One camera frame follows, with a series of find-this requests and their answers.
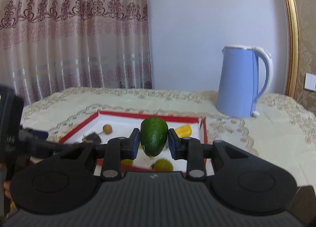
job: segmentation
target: patterned wallpaper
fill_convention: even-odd
[[[294,99],[316,113],[316,92],[304,89],[305,74],[316,74],[316,0],[295,0],[300,34],[300,61]]]

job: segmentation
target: yellow fruit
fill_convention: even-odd
[[[174,130],[179,138],[190,137],[192,134],[192,129],[190,125],[184,125],[176,128]]]
[[[103,132],[107,135],[109,135],[112,132],[112,126],[109,124],[106,124],[103,126]]]
[[[132,165],[133,164],[133,160],[131,159],[124,159],[121,161],[121,164],[123,165]]]
[[[151,165],[151,169],[160,172],[172,172],[172,163],[167,159],[158,159],[155,163]]]

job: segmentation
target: person's hand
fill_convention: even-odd
[[[12,199],[11,194],[10,194],[10,182],[11,181],[5,181],[3,184],[3,187],[4,187],[4,195],[7,198]]]
[[[32,161],[29,161],[26,167],[28,167],[28,166],[30,166],[32,164],[33,164]],[[3,187],[4,187],[4,195],[7,198],[12,199],[11,194],[10,194],[10,182],[11,182],[11,180],[10,181],[5,181],[4,184],[3,184]]]

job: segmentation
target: mirror frame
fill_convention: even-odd
[[[285,95],[294,98],[299,69],[299,30],[295,0],[284,0],[288,18],[289,63]]]

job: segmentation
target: metal screw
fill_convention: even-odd
[[[194,178],[201,178],[204,176],[204,172],[200,169],[194,169],[189,172],[189,175]]]
[[[109,169],[109,170],[105,170],[103,171],[102,175],[106,178],[114,178],[116,176],[118,176],[118,172],[115,171],[115,170],[112,170],[112,169]]]

